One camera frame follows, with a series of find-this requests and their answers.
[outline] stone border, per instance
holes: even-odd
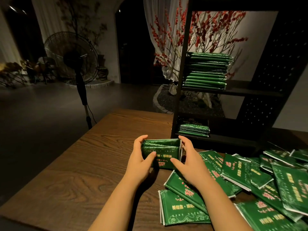
[[[165,109],[164,107],[160,106],[158,101],[157,101],[157,97],[160,94],[161,90],[163,89],[164,85],[161,85],[159,87],[159,89],[157,90],[157,92],[155,93],[154,97],[153,97],[153,106],[156,108],[157,112],[160,113],[167,113],[167,114],[173,114],[173,112],[169,112],[167,109]]]
[[[97,83],[97,84],[86,84],[86,89],[96,89],[96,88],[102,88],[102,87],[107,87],[109,85],[114,84],[115,82],[113,80],[109,80],[103,83]],[[71,84],[66,84],[68,85],[70,88],[77,88],[76,85],[71,85]]]

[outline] stand fan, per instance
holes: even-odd
[[[56,62],[58,79],[77,86],[86,111],[87,124],[91,129],[85,84],[91,82],[98,73],[95,48],[86,38],[74,32],[57,32],[51,35],[45,41],[44,48],[47,56]]]

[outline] hand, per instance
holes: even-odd
[[[146,159],[143,159],[141,153],[141,143],[146,139],[148,135],[142,135],[138,137],[134,142],[134,149],[129,157],[126,172],[123,178],[131,181],[133,185],[139,186],[141,182],[146,179],[149,174],[150,167],[154,158],[156,157],[156,152],[151,152]]]
[[[186,149],[186,162],[183,164],[175,158],[171,158],[171,162],[183,174],[184,178],[198,189],[204,184],[205,177],[210,174],[192,142],[184,136],[179,136],[179,139],[182,140]]]

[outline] dark doorway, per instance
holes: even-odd
[[[37,62],[39,57],[45,56],[44,43],[31,0],[12,0],[5,15],[21,57]]]
[[[155,49],[144,15],[143,0],[124,0],[115,14],[121,83],[169,83],[154,66]]]

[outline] power cord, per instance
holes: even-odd
[[[92,111],[91,111],[91,110],[90,110],[90,112],[91,112],[91,114],[92,114],[92,117],[93,117],[93,120],[94,120],[95,124],[97,124],[97,122],[96,122],[96,120],[94,119],[94,116],[93,116],[93,113],[92,113]]]

